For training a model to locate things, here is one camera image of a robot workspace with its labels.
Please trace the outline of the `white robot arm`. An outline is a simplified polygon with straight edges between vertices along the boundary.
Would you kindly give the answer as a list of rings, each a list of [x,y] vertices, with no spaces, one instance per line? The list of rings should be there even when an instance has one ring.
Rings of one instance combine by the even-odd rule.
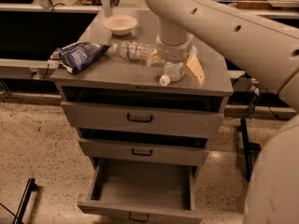
[[[197,37],[296,111],[264,144],[244,224],[299,224],[299,31],[212,0],[145,0],[159,18],[159,54],[184,61]]]

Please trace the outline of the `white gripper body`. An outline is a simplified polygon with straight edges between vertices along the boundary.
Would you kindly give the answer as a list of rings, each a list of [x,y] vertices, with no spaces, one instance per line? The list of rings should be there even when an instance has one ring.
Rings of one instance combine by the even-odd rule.
[[[159,36],[157,36],[157,53],[167,62],[183,62],[191,54],[192,41],[193,35],[189,35],[187,40],[180,45],[167,45]]]

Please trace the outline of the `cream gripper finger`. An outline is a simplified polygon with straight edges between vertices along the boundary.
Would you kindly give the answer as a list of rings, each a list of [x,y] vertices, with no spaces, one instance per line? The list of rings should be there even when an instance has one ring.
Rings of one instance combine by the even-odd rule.
[[[147,67],[161,63],[164,63],[164,58],[160,55],[160,53],[157,50],[153,51],[146,61]]]
[[[187,74],[190,75],[198,85],[202,85],[204,83],[205,74],[196,55],[191,54],[188,57],[185,67]]]

